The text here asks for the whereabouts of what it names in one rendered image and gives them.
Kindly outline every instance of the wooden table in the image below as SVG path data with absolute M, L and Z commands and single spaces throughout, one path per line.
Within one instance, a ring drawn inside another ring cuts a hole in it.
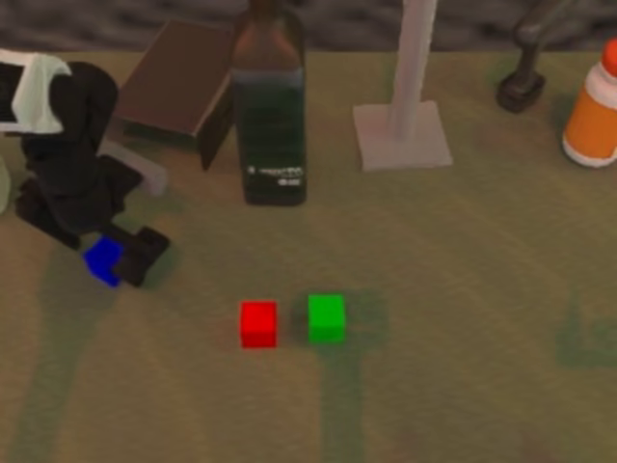
M 120 82 L 138 60 L 63 56 Z M 171 179 L 120 218 L 174 243 L 141 290 L 1 216 L 0 461 L 615 461 L 616 175 L 558 145 L 596 59 L 545 56 L 546 94 L 514 116 L 494 86 L 515 56 L 433 55 L 454 166 L 367 175 L 351 107 L 388 100 L 393 57 L 311 54 L 298 208 L 242 203 L 233 137 L 208 173 L 129 143 Z M 306 344 L 310 291 L 347 297 L 344 345 Z M 280 301 L 279 349 L 238 348 L 249 298 Z

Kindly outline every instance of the white pole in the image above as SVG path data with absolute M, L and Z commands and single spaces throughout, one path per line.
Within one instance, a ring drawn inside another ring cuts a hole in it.
M 413 136 L 438 0 L 403 0 L 389 130 L 397 140 Z

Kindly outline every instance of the orange and white container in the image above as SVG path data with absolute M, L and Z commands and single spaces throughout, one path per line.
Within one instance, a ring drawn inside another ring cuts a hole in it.
M 602 60 L 587 74 L 563 134 L 563 149 L 585 167 L 617 160 L 617 39 L 606 44 Z

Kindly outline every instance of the white bottom of container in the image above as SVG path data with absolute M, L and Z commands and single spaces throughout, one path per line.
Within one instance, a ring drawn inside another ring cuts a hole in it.
M 566 151 L 566 154 L 568 155 L 568 157 L 572 159 L 573 161 L 575 161 L 577 164 L 580 164 L 581 166 L 584 166 L 584 167 L 592 167 L 592 168 L 598 169 L 601 167 L 606 167 L 612 164 L 613 162 L 615 162 L 615 160 L 617 160 L 617 148 L 613 150 L 613 153 L 609 157 L 598 158 L 598 157 L 588 157 L 588 156 L 582 155 L 581 153 L 576 151 L 574 148 L 572 148 L 572 146 L 568 143 L 565 137 L 562 139 L 562 145 L 563 145 L 563 150 Z

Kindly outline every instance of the red cap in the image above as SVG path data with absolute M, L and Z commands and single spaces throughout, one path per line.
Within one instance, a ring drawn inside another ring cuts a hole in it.
M 602 66 L 613 77 L 617 77 L 617 38 L 611 39 L 604 46 Z

